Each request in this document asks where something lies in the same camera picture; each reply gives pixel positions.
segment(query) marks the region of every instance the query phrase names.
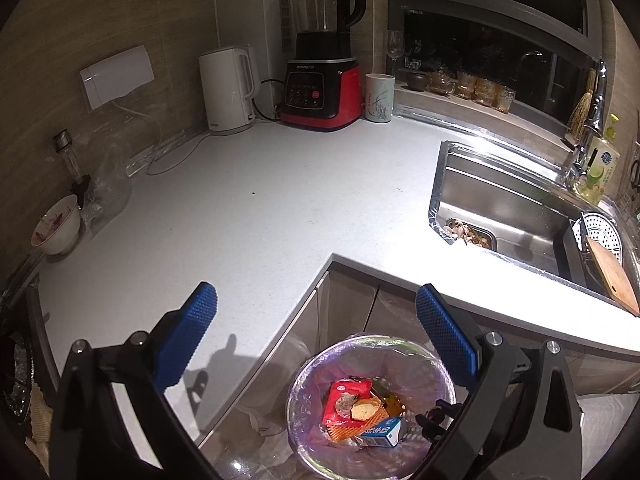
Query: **red blender base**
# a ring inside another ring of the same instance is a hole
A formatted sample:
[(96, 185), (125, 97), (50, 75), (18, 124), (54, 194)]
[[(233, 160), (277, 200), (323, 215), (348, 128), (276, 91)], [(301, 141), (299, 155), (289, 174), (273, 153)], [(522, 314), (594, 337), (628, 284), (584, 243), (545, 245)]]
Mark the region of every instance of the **red blender base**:
[(355, 66), (342, 72), (340, 76), (340, 104), (338, 113), (330, 119), (316, 119), (292, 114), (282, 114), (286, 123), (299, 124), (318, 130), (339, 130), (353, 123), (362, 115), (362, 89), (360, 87), (360, 67)]

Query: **countertop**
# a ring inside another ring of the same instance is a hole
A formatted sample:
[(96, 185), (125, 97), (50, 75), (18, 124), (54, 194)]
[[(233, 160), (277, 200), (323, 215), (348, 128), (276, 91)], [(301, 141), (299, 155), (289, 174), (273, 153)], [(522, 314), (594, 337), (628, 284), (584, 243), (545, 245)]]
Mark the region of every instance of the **countertop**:
[(198, 440), (333, 260), (416, 289), (433, 283), (495, 319), (640, 352), (640, 319), (463, 242), (450, 246), (429, 227), (440, 142), (464, 137), (398, 117), (333, 133), (256, 124), (205, 139), (171, 172), (135, 177), (116, 219), (40, 270), (59, 370), (75, 339), (119, 344), (212, 283), (218, 314), (188, 367), (215, 365), (207, 411), (196, 422), (181, 383), (166, 393)]

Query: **perforated plate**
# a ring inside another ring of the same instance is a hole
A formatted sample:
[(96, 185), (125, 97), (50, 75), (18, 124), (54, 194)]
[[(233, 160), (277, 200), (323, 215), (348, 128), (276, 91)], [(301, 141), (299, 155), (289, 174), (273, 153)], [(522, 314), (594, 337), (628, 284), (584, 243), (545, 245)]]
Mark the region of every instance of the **perforated plate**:
[[(600, 213), (585, 213), (583, 216), (589, 238), (596, 240), (601, 246), (611, 251), (618, 260), (618, 263), (622, 265), (622, 242), (620, 241), (620, 235), (615, 225)], [(578, 243), (580, 250), (582, 250), (582, 237), (580, 235), (581, 223), (582, 219), (579, 219), (573, 227), (575, 241)]]

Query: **dish soap bottle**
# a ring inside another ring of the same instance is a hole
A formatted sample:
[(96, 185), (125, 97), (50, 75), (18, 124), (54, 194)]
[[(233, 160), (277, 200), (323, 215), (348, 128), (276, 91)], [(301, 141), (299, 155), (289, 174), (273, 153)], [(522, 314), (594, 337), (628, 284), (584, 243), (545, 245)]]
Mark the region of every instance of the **dish soap bottle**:
[(597, 206), (607, 187), (607, 182), (616, 169), (616, 163), (620, 158), (611, 141), (616, 136), (613, 126), (619, 121), (614, 115), (610, 115), (609, 126), (604, 131), (601, 138), (593, 137), (587, 152), (587, 160), (593, 159), (589, 171), (587, 171), (587, 183), (577, 186), (578, 193), (591, 205)]

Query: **metal bolt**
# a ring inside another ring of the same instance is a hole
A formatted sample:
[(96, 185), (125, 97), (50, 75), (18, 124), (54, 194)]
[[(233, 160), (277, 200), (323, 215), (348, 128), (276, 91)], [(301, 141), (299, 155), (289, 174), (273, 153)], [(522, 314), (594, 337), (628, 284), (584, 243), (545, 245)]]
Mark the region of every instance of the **metal bolt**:
[(547, 341), (546, 348), (552, 353), (557, 354), (560, 351), (560, 345), (555, 341)]
[(142, 345), (142, 343), (146, 341), (146, 336), (148, 336), (148, 334), (144, 330), (138, 330), (131, 334), (129, 342), (133, 345)]
[(497, 332), (488, 332), (484, 338), (491, 346), (500, 346), (502, 344), (502, 336)]
[(71, 350), (76, 354), (81, 354), (82, 350), (86, 348), (86, 341), (84, 339), (78, 339), (71, 345)]

